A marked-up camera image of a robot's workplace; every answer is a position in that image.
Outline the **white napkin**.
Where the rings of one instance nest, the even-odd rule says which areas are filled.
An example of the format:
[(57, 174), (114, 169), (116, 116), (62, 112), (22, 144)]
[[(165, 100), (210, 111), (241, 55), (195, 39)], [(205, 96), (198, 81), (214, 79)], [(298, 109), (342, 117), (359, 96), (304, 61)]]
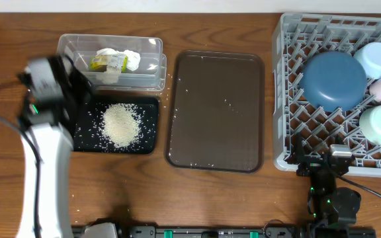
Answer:
[(137, 52), (131, 50), (121, 52), (112, 48), (97, 51), (97, 56), (106, 57), (108, 61), (115, 60), (105, 66), (103, 75), (97, 77), (99, 81), (107, 85), (117, 83), (119, 75), (127, 70), (131, 72), (137, 70), (141, 60), (140, 54)]

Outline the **dark blue plate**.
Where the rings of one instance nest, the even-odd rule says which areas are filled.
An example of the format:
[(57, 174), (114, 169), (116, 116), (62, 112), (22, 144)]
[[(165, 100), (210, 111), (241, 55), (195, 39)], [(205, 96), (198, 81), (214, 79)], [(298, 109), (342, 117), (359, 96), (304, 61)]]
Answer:
[(343, 52), (323, 52), (311, 59), (302, 71), (298, 86), (304, 98), (315, 108), (326, 112), (337, 108), (355, 108), (364, 98), (367, 76), (362, 65)]

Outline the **dark brown serving tray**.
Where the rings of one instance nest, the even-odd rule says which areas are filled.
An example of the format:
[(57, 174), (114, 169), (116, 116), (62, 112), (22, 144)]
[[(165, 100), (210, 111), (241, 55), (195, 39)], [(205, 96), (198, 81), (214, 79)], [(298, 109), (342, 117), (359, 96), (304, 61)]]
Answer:
[(187, 50), (175, 61), (166, 161), (254, 173), (264, 162), (265, 64), (255, 54)]

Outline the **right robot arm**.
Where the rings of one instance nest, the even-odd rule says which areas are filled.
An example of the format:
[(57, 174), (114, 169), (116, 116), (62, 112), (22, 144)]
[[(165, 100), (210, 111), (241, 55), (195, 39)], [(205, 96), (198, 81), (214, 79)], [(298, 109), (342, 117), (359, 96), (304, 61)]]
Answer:
[(349, 227), (356, 223), (360, 194), (338, 187), (336, 178), (349, 172), (355, 156), (347, 145), (332, 144), (319, 157), (308, 155), (301, 134), (296, 134), (292, 155), (286, 160), (297, 165), (299, 177), (310, 178), (307, 207), (314, 220), (300, 228), (299, 237), (349, 237)]

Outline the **yellow snack wrapper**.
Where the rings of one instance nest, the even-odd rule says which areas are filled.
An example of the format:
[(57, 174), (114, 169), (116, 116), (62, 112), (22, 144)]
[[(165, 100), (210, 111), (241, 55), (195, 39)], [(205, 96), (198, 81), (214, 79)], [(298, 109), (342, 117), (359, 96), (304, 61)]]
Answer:
[(95, 56), (91, 59), (90, 70), (101, 72), (125, 72), (128, 56), (115, 54), (109, 56)]

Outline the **clear plastic bin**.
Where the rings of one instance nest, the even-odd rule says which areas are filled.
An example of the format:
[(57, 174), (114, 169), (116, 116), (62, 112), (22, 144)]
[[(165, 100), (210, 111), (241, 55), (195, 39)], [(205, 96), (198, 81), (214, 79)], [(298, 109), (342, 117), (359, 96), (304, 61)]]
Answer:
[(163, 54), (163, 42), (159, 38), (97, 34), (64, 34), (59, 39), (57, 53), (69, 56), (75, 67), (87, 77), (90, 73), (103, 73), (89, 69), (91, 59), (103, 48), (121, 52), (131, 50), (139, 53), (141, 58), (150, 57), (157, 60)]

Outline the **light blue bowl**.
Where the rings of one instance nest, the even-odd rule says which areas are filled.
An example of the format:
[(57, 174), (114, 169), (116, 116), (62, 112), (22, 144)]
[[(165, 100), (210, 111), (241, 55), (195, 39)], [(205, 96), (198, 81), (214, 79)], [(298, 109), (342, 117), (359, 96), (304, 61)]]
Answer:
[(354, 58), (362, 65), (368, 78), (381, 78), (381, 42), (363, 46), (355, 52)]

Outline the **grey dishwasher rack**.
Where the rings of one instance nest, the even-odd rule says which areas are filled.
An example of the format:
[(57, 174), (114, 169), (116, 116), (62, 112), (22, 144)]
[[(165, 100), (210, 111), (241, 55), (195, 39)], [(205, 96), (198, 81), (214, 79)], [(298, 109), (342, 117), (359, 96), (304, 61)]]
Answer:
[(359, 128), (359, 117), (379, 103), (369, 93), (354, 109), (326, 112), (303, 96), (299, 83), (308, 60), (326, 51), (353, 55), (371, 42), (381, 42), (381, 18), (343, 15), (284, 13), (273, 33), (273, 157), (275, 167), (295, 171), (287, 159), (294, 151), (296, 134), (306, 153), (319, 157), (336, 136), (343, 138), (355, 161), (348, 174), (381, 178), (381, 145), (368, 141)]

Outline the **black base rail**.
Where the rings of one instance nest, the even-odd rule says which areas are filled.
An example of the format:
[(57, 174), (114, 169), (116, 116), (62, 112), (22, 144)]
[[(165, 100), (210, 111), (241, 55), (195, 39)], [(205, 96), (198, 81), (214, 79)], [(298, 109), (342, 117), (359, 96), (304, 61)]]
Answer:
[(267, 226), (260, 229), (226, 228), (174, 228), (135, 226), (127, 231), (113, 223), (101, 223), (84, 228), (74, 227), (74, 237), (117, 237), (117, 238), (286, 238), (306, 237), (301, 229), (285, 226)]

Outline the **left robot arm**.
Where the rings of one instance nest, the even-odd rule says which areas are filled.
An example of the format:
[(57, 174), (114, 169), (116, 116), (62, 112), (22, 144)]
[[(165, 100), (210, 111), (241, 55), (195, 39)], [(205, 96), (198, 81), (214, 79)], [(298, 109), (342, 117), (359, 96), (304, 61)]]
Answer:
[(93, 85), (64, 54), (30, 60), (18, 78), (26, 94), (18, 117), (25, 170), (17, 237), (72, 237), (69, 164)]

